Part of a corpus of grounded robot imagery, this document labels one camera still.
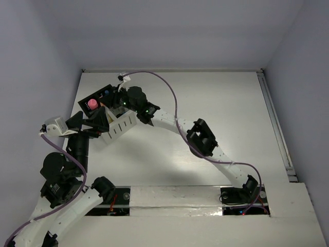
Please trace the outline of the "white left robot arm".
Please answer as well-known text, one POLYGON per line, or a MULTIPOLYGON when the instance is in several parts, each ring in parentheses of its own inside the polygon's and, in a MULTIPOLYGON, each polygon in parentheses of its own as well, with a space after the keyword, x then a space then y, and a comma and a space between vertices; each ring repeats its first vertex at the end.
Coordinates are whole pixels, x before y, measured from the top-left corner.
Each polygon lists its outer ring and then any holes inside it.
POLYGON ((60 237, 92 208, 110 202, 115 185, 106 177, 86 186, 89 140, 109 131, 105 107, 84 118, 79 111, 68 120, 51 118, 39 136, 55 152, 48 154, 40 170, 45 183, 30 219, 16 229, 5 246, 58 246, 60 237))

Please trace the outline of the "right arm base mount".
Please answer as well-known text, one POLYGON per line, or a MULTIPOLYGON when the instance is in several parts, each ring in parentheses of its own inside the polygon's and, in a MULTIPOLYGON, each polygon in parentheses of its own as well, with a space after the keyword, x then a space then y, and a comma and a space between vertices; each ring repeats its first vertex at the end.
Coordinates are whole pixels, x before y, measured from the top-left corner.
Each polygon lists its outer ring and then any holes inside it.
POLYGON ((264 186, 248 175, 242 188, 222 187, 219 201, 223 216, 268 215, 270 210, 264 186))

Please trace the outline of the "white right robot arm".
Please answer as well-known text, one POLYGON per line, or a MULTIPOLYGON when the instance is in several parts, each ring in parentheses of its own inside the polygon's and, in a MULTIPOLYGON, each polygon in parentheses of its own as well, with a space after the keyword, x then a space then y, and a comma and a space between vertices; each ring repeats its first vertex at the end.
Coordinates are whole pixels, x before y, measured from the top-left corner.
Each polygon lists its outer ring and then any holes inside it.
POLYGON ((146 125, 180 135, 195 156, 212 163, 237 188, 236 195, 241 201, 248 202, 255 196, 257 180, 245 173, 224 153, 203 119, 189 121, 167 113, 149 102, 146 94, 138 86, 127 90, 117 88, 113 103, 134 111, 137 118, 146 125))

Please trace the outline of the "pink-capped marker tube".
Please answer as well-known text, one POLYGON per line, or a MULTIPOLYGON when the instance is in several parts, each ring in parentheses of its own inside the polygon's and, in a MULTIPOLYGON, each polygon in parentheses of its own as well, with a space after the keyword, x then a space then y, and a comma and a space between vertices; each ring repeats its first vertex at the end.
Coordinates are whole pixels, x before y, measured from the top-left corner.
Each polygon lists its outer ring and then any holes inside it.
POLYGON ((98 108, 98 102, 97 100, 95 99, 90 99, 88 102, 87 102, 87 105, 88 107, 90 108, 91 111, 95 110, 98 108))

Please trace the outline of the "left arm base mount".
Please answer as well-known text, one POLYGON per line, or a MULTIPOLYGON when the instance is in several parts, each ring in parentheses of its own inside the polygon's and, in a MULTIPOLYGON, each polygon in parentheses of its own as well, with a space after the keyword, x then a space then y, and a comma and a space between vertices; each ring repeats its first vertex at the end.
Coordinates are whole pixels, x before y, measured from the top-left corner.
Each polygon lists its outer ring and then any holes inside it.
POLYGON ((106 177, 98 177, 92 183, 92 188, 100 192, 103 202, 92 208, 86 216, 129 216, 131 188, 116 187, 106 177))

